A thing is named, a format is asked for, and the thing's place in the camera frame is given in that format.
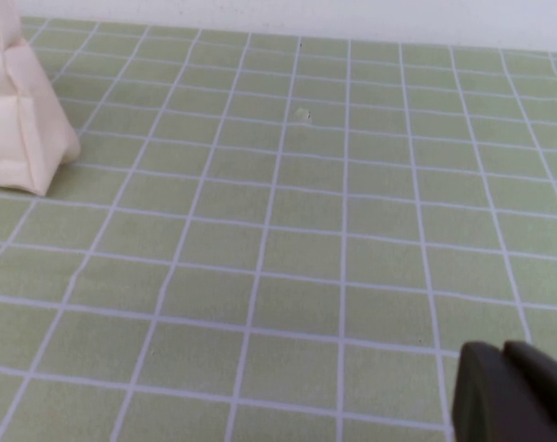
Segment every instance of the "white wall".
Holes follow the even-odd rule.
[[[557,51],[557,0],[16,0],[23,15]]]

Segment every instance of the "black object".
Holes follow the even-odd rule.
[[[458,442],[557,442],[557,362],[527,343],[465,343],[452,421]]]

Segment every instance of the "paper bag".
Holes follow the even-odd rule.
[[[80,145],[12,0],[0,0],[0,187],[45,195]]]

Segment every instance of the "green grid mat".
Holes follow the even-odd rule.
[[[464,341],[557,357],[557,54],[24,23],[83,154],[0,191],[0,440],[449,441]]]

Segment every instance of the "white grid line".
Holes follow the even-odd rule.
[[[98,29],[98,26],[99,26],[99,24],[97,23],[96,26],[94,27],[94,29],[91,32],[88,33],[88,36],[87,36],[86,40],[84,41],[84,44],[82,44],[82,46],[80,46],[80,49],[83,48],[90,41],[92,36],[96,33],[96,30]],[[147,30],[148,30],[148,28],[145,29],[145,33],[144,33],[143,37],[141,39],[139,39],[139,41],[137,42],[137,45],[135,46],[133,53],[135,53],[139,49],[140,43],[145,39]],[[71,63],[74,60],[74,58],[75,58],[75,55],[72,56],[72,58],[69,60],[68,64]],[[129,58],[129,60],[127,61],[127,64],[131,62],[132,58],[133,58],[132,56]],[[67,68],[68,64],[66,64],[64,66],[64,68],[62,69],[63,72]],[[100,102],[99,105],[103,104],[104,100],[106,99],[107,95],[110,93],[110,90],[114,87],[115,84],[116,84],[116,81],[113,82],[112,85],[110,86],[109,90],[106,91],[106,93],[102,97],[102,101]],[[92,122],[92,120],[94,119],[96,114],[98,113],[98,109],[99,109],[99,106],[97,106],[97,108],[92,112],[92,114],[90,115],[90,117],[88,118],[88,120],[86,122],[86,125],[80,131],[81,134],[90,125],[90,123]],[[119,193],[117,194],[117,198],[113,201],[112,207],[110,208],[109,213],[106,216],[106,219],[104,220],[102,226],[100,227],[100,230],[99,230],[98,234],[94,238],[94,241],[92,242],[92,245],[91,245],[90,249],[85,253],[84,260],[81,262],[81,264],[79,265],[79,267],[77,268],[77,270],[72,275],[72,277],[69,281],[69,284],[68,284],[68,286],[65,290],[64,297],[63,297],[62,302],[61,302],[61,306],[58,309],[57,313],[55,314],[55,317],[53,318],[53,321],[52,321],[51,325],[49,326],[49,329],[46,331],[45,336],[43,337],[41,345],[40,345],[39,349],[37,350],[37,353],[35,354],[35,357],[34,357],[32,363],[30,364],[28,374],[24,377],[22,383],[20,384],[20,387],[18,388],[18,391],[17,391],[13,401],[11,402],[10,407],[8,408],[8,411],[6,412],[5,417],[2,420],[2,423],[0,424],[0,440],[4,436],[4,433],[5,433],[5,431],[7,430],[8,426],[10,424],[12,416],[16,412],[16,409],[17,409],[18,405],[20,404],[20,401],[22,400],[22,397],[24,396],[24,393],[25,393],[25,391],[26,391],[26,389],[27,389],[27,387],[30,383],[30,380],[31,380],[30,375],[35,372],[35,370],[37,369],[37,367],[41,363],[44,352],[45,352],[46,348],[48,347],[49,342],[51,341],[51,338],[52,338],[52,335],[53,335],[55,329],[57,328],[57,324],[59,323],[59,321],[61,320],[61,317],[64,314],[64,306],[67,304],[67,301],[69,300],[69,297],[71,296],[71,294],[74,291],[77,276],[84,270],[84,268],[87,265],[87,262],[89,261],[90,255],[92,254],[92,252],[98,246],[99,241],[101,240],[102,235],[106,231],[106,227],[108,226],[108,224],[109,224],[109,222],[112,218],[112,215],[114,214],[113,208],[117,204],[117,202],[120,200],[120,198],[122,197],[122,192],[124,191],[124,188],[126,187],[126,184],[130,180],[132,175],[133,175],[133,172],[129,171],[129,173],[127,175],[127,178],[126,178],[126,181],[122,184],[121,188],[119,189]],[[35,204],[39,199],[40,198],[35,198],[34,201],[33,201],[33,204]]]
[[[451,48],[451,47],[448,47],[448,49],[450,50],[450,59],[452,61],[452,66],[456,66],[456,61],[455,61],[455,57],[454,57],[454,49]],[[458,90],[461,90],[460,89],[460,79],[458,78],[458,71],[455,70],[454,75],[456,77],[456,81],[458,82]],[[511,261],[509,260],[509,250],[508,250],[507,246],[505,245],[503,230],[501,229],[501,224],[499,223],[499,216],[497,215],[497,212],[495,211],[493,195],[491,193],[491,188],[489,186],[489,182],[487,180],[487,177],[486,177],[486,174],[485,174],[485,171],[484,171],[484,164],[482,162],[481,153],[479,151],[479,146],[478,146],[478,143],[477,143],[475,135],[474,135],[474,129],[472,128],[472,122],[471,122],[470,116],[468,114],[466,101],[464,100],[464,96],[462,95],[461,92],[460,92],[460,98],[462,100],[462,106],[464,108],[464,111],[467,114],[467,124],[469,126],[470,137],[472,138],[472,143],[474,145],[474,153],[475,153],[475,156],[477,158],[477,162],[479,163],[479,169],[481,170],[482,182],[483,182],[483,185],[484,185],[484,191],[486,193],[487,200],[488,200],[489,206],[491,208],[491,217],[493,218],[493,224],[494,224],[495,230],[497,232],[497,237],[499,239],[499,244],[501,246],[501,251],[502,251],[502,255],[503,255],[504,263],[505,263],[505,269],[507,271],[507,277],[509,279],[509,284],[511,285],[511,288],[512,288],[512,291],[513,291],[514,300],[516,301],[517,314],[519,315],[519,318],[521,320],[521,324],[522,324],[522,327],[524,329],[524,335],[526,337],[526,341],[531,343],[532,342],[532,335],[531,335],[531,331],[529,330],[528,320],[526,319],[526,312],[524,311],[524,308],[523,308],[523,305],[522,305],[521,296],[519,295],[519,290],[517,288],[517,282],[516,282],[516,278],[514,276],[514,272],[513,272],[512,266],[511,266]]]
[[[499,53],[501,54],[501,63],[503,64],[503,68],[505,70],[505,74],[507,75],[507,80],[509,81],[509,85],[511,86],[511,88],[513,90],[515,90],[513,80],[509,76],[509,72],[506,70],[507,65],[505,63],[505,56],[504,56],[502,51],[499,51]],[[554,69],[554,73],[556,74],[557,73],[556,66],[554,66],[554,64],[552,64],[552,66],[553,66],[553,69]],[[534,146],[536,147],[536,149],[538,150],[538,154],[540,155],[540,160],[542,161],[542,166],[546,170],[546,174],[548,175],[549,181],[550,181],[550,183],[552,185],[552,188],[554,189],[554,192],[555,192],[556,197],[557,197],[557,180],[555,180],[554,176],[552,175],[552,170],[550,168],[550,165],[548,164],[548,161],[546,161],[546,157],[544,156],[544,152],[542,151],[541,145],[538,141],[538,137],[536,136],[536,133],[534,132],[534,128],[531,124],[532,121],[528,119],[528,113],[526,112],[526,109],[524,108],[524,105],[522,104],[521,99],[519,97],[516,97],[516,100],[517,100],[517,104],[518,104],[522,114],[524,115],[524,119],[526,120],[526,125],[528,127],[529,134],[532,137],[532,140],[534,141]]]
[[[263,271],[263,263],[264,263],[264,258],[265,258],[266,244],[268,242],[268,233],[270,231],[269,227],[270,227],[271,220],[272,220],[274,197],[275,197],[275,194],[276,194],[276,186],[278,184],[278,174],[280,172],[280,165],[281,165],[281,162],[282,162],[282,153],[283,153],[283,150],[284,150],[284,140],[286,138],[286,128],[287,128],[287,123],[288,123],[288,119],[289,119],[289,116],[290,116],[291,98],[292,98],[292,95],[293,95],[293,90],[295,88],[295,81],[296,81],[295,73],[296,73],[296,67],[297,67],[299,54],[300,54],[301,41],[302,41],[302,39],[299,37],[298,42],[297,42],[297,47],[296,47],[295,60],[293,62],[293,72],[292,72],[292,77],[290,79],[290,85],[289,85],[289,89],[288,89],[288,96],[287,96],[286,104],[285,104],[285,107],[284,107],[284,117],[283,117],[283,123],[282,123],[282,130],[281,130],[281,133],[280,133],[278,151],[276,153],[276,159],[275,159],[275,163],[274,163],[272,184],[271,184],[271,187],[270,187],[270,195],[268,197],[268,204],[266,206],[266,214],[265,214],[265,217],[264,217],[263,228],[262,228],[262,231],[261,231],[260,247],[259,247],[259,250],[258,250],[258,260],[256,261],[254,280],[253,280],[253,284],[252,284],[252,287],[251,287],[251,292],[249,294],[248,317],[247,317],[247,320],[246,320],[246,330],[243,333],[243,342],[241,344],[241,351],[240,351],[240,354],[239,354],[238,368],[237,368],[237,373],[236,373],[236,376],[235,376],[235,384],[233,386],[233,401],[231,403],[231,408],[229,410],[229,416],[227,418],[227,424],[226,424],[225,442],[231,442],[231,439],[233,437],[235,420],[236,420],[237,411],[238,411],[238,400],[239,400],[239,397],[240,397],[241,386],[243,384],[243,376],[244,376],[244,373],[245,373],[245,366],[247,364],[247,357],[248,357],[248,350],[249,350],[249,338],[250,338],[250,335],[251,335],[251,329],[253,327],[253,316],[254,316],[254,312],[255,312],[255,308],[256,308],[256,300],[257,300],[257,296],[258,296],[258,289],[260,287],[261,272]],[[243,53],[243,59],[241,60],[242,62],[245,59],[245,54],[246,53],[247,53],[247,51],[245,51]]]
[[[187,57],[190,57],[190,55],[192,53],[192,50],[194,49],[194,47],[196,45],[196,41],[198,40],[201,33],[202,33],[202,31],[199,30],[198,34],[196,35],[196,37],[192,41],[192,43],[190,45],[190,48],[189,48],[189,50],[187,52],[187,55],[186,55]],[[180,69],[180,71],[178,72],[178,75],[176,76],[176,80],[174,81],[174,84],[169,89],[169,92],[168,92],[168,95],[166,96],[164,104],[163,104],[162,108],[159,110],[159,112],[156,116],[156,119],[154,120],[153,125],[151,127],[151,130],[149,131],[149,136],[145,140],[145,143],[142,146],[141,151],[140,151],[140,153],[139,153],[139,155],[138,155],[138,157],[135,161],[136,166],[139,165],[139,163],[141,161],[141,158],[143,157],[143,154],[145,153],[147,147],[149,146],[149,142],[151,141],[151,137],[154,135],[154,133],[157,129],[157,126],[159,125],[159,121],[165,113],[164,109],[168,106],[169,101],[173,97],[175,87],[180,82],[180,79],[181,79],[182,75],[184,74],[185,69],[186,69],[186,66],[183,66]],[[211,155],[212,155],[212,152],[214,151],[214,149],[215,149],[215,146],[213,145],[213,148],[211,149],[211,153],[209,154],[209,159],[208,159],[209,161],[211,159]],[[191,205],[191,209],[190,209],[191,211],[189,212],[189,214],[186,218],[186,223],[184,225],[184,228],[183,228],[181,236],[180,236],[180,241],[179,241],[178,246],[177,246],[177,248],[174,252],[174,256],[172,258],[172,264],[169,266],[168,274],[166,275],[166,279],[164,280],[164,283],[160,287],[159,294],[157,296],[157,304],[156,304],[156,310],[155,310],[156,314],[155,314],[155,317],[149,323],[149,329],[147,330],[147,334],[145,336],[145,340],[143,342],[141,352],[139,353],[139,356],[137,357],[137,361],[136,361],[134,369],[133,369],[133,374],[131,376],[131,382],[129,384],[129,388],[125,393],[124,400],[123,400],[122,405],[121,405],[121,409],[119,410],[119,413],[117,415],[114,427],[113,427],[112,432],[110,434],[110,441],[111,442],[116,442],[116,440],[118,439],[119,433],[121,432],[122,425],[124,423],[125,415],[127,414],[129,405],[131,404],[131,399],[133,398],[133,393],[134,393],[134,386],[137,383],[137,379],[139,379],[139,375],[141,373],[141,368],[143,367],[143,363],[145,361],[145,357],[146,357],[147,351],[149,349],[149,345],[151,344],[151,339],[153,338],[153,334],[154,334],[156,326],[157,326],[157,315],[159,314],[159,312],[160,312],[160,310],[163,306],[163,302],[164,302],[164,299],[165,299],[166,291],[168,289],[169,281],[171,280],[171,277],[172,277],[172,275],[175,271],[176,264],[178,263],[178,260],[180,259],[182,246],[183,246],[184,241],[186,239],[187,232],[188,232],[188,229],[189,229],[190,223],[191,223],[191,214],[193,213],[194,208],[196,206],[196,202],[198,200],[198,196],[199,196],[199,192],[200,192],[201,188],[202,188],[202,183],[200,182],[199,187],[196,190],[196,193],[194,195],[194,199],[192,201],[192,205]]]
[[[15,377],[26,376],[26,372],[23,370],[7,368],[7,367],[0,367],[0,373],[8,376],[15,376]],[[102,381],[96,379],[77,378],[77,377],[53,375],[47,373],[35,373],[33,374],[33,378],[39,380],[48,380],[53,382],[67,382],[67,383],[72,383],[77,385],[99,387],[108,390],[127,390],[128,388],[127,384],[120,383],[120,382],[108,382],[108,381]],[[195,391],[174,390],[174,389],[166,389],[160,387],[149,387],[146,385],[136,386],[136,391],[142,393],[149,393],[149,394],[199,399],[202,401],[231,403],[231,398],[221,396],[221,395],[216,395],[216,394],[199,393]],[[289,412],[299,412],[299,413],[306,413],[306,414],[325,416],[325,417],[335,417],[336,414],[335,411],[329,409],[321,409],[321,408],[286,404],[280,402],[258,401],[252,399],[239,399],[239,405],[268,408],[272,410],[284,410]],[[403,427],[423,429],[423,430],[435,431],[441,429],[441,425],[437,425],[437,424],[430,424],[426,422],[410,421],[410,420],[403,420],[403,419],[394,419],[394,418],[388,418],[384,416],[373,416],[373,415],[360,414],[360,413],[345,413],[344,417],[345,419],[351,419],[351,420],[357,420],[357,421],[363,421],[369,423],[403,426]]]
[[[193,86],[190,86],[190,85],[187,85],[187,86],[181,85],[181,86],[179,86],[179,88],[202,89],[201,87],[193,87]],[[241,95],[243,95],[243,96],[256,96],[256,97],[261,97],[261,98],[277,99],[277,100],[281,100],[281,101],[286,101],[285,97],[283,97],[283,96],[266,96],[266,95],[263,95],[263,94],[250,94],[249,92],[241,92],[241,91],[236,91],[236,93],[234,95],[237,95],[237,96],[241,96]],[[68,98],[68,97],[60,97],[60,100],[61,101],[70,101],[70,102],[73,102],[73,103],[98,104],[97,101],[94,101],[94,100],[91,100],[91,99],[73,99],[73,98]],[[339,106],[339,107],[344,106],[344,103],[342,101],[329,101],[329,100],[325,100],[325,99],[310,99],[310,98],[307,98],[307,97],[293,97],[293,100],[304,101],[304,102],[308,102],[308,103],[335,105],[335,106]],[[133,109],[133,110],[136,110],[136,111],[159,111],[161,109],[159,107],[138,106],[138,105],[125,104],[125,103],[119,103],[119,102],[114,102],[114,101],[106,101],[105,104],[107,106],[112,107],[112,108]],[[404,109],[402,107],[395,107],[395,106],[385,106],[385,105],[376,105],[376,104],[361,104],[361,103],[352,103],[350,106],[353,107],[353,108],[359,108],[359,109],[375,109],[375,110],[391,111],[391,112],[399,112],[399,113],[404,112]],[[215,114],[212,114],[212,113],[201,113],[201,112],[194,112],[194,111],[188,111],[188,110],[165,109],[165,112],[180,114],[180,115],[192,115],[192,116],[208,118],[208,119],[217,119],[219,117],[219,115],[215,115]],[[463,112],[447,112],[447,111],[441,111],[441,110],[409,108],[409,112],[411,114],[415,114],[415,115],[426,114],[426,115],[439,115],[439,116],[447,116],[447,117],[466,117],[466,115]],[[478,114],[478,113],[470,113],[470,117],[471,118],[477,118],[479,120],[492,120],[492,121],[498,121],[498,122],[519,122],[519,123],[522,123],[522,124],[524,124],[526,122],[525,119],[499,117],[499,116],[494,116],[494,115],[485,115],[485,114]],[[273,120],[246,118],[246,117],[239,117],[239,116],[236,116],[236,115],[227,115],[227,119],[228,120],[241,120],[241,121],[245,121],[245,122],[266,123],[266,124],[271,124],[271,125],[280,125],[279,122],[276,122],[276,121],[273,121]],[[543,120],[530,120],[530,122],[534,123],[534,124],[544,124],[544,125],[547,125],[547,126],[557,126],[557,122],[550,122],[550,121],[543,121]]]
[[[403,60],[402,44],[399,44],[399,60],[401,65],[400,74],[401,74],[402,83],[404,85],[405,69],[402,65],[402,60]],[[440,340],[439,323],[437,321],[437,309],[435,306],[435,297],[433,293],[434,285],[432,283],[429,261],[427,259],[427,246],[425,245],[425,229],[424,229],[424,221],[423,221],[422,209],[421,209],[419,181],[417,179],[417,167],[416,167],[417,163],[415,160],[415,151],[413,148],[413,141],[412,141],[411,113],[409,110],[409,100],[407,98],[407,90],[405,88],[403,89],[403,101],[405,103],[405,123],[407,125],[407,134],[409,134],[409,152],[410,152],[410,158],[412,163],[413,192],[415,194],[415,200],[416,200],[415,209],[417,214],[417,227],[419,229],[425,286],[427,290],[427,298],[429,302],[430,314],[432,319],[432,334],[434,337],[435,365],[436,365],[436,373],[437,373],[440,409],[442,411],[442,418],[444,420],[444,433],[446,435],[446,442],[452,442],[452,424],[450,423],[450,415],[449,415],[450,411],[447,404],[446,377],[444,376],[444,360],[441,355],[442,344]]]
[[[336,442],[343,442],[343,412],[345,409],[345,320],[347,281],[347,235],[348,235],[348,177],[350,139],[350,80],[352,78],[352,43],[347,41],[347,82],[345,85],[345,127],[343,135],[343,175],[342,175],[342,245],[340,257],[340,311],[337,353],[337,412]]]

